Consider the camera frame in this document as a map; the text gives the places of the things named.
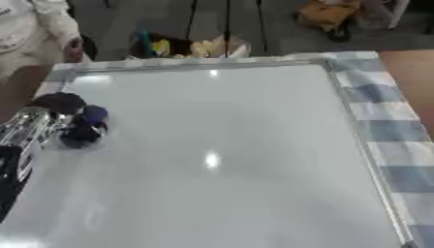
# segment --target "person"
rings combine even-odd
[[[78,63],[78,24],[66,0],[0,1],[0,84],[24,66]]]

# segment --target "tripod leg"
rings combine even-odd
[[[190,14],[190,19],[188,21],[187,33],[185,35],[185,39],[190,39],[190,33],[192,31],[193,20],[195,19],[196,9],[198,8],[198,0],[193,0],[192,2],[192,12]]]
[[[257,0],[256,1],[257,7],[258,7],[258,15],[260,17],[260,25],[261,25],[261,36],[263,38],[263,51],[268,51],[268,44],[266,41],[266,35],[265,35],[265,24],[264,24],[264,16],[263,16],[263,0]]]
[[[229,57],[229,43],[231,41],[231,0],[226,1],[225,55]]]
[[[110,4],[109,0],[104,0],[104,4],[106,5],[107,8],[111,7],[111,4]]]

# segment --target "wooden table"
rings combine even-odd
[[[380,57],[434,139],[434,50],[387,51]]]
[[[387,70],[434,139],[434,50],[385,51]],[[51,67],[28,67],[0,86],[0,123],[10,119],[32,98]]]

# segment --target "hand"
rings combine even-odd
[[[75,38],[70,40],[65,49],[63,50],[63,55],[65,63],[79,63],[83,59],[83,41],[81,38]]]

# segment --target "tripod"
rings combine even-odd
[[[224,31],[224,40],[225,40],[225,55],[226,57],[229,57],[229,44],[231,40],[231,0],[226,0],[226,23],[225,23],[225,31]],[[261,28],[261,36],[263,39],[263,51],[268,51],[268,45],[266,41],[265,36],[265,25],[264,25],[264,16],[263,16],[263,0],[256,0],[256,5],[258,7],[258,15],[260,18],[260,28]],[[198,8],[198,0],[193,0],[192,2],[192,12],[190,14],[188,26],[187,26],[187,33],[185,35],[186,39],[190,38],[190,33],[192,29],[193,20],[195,18],[196,10]]]

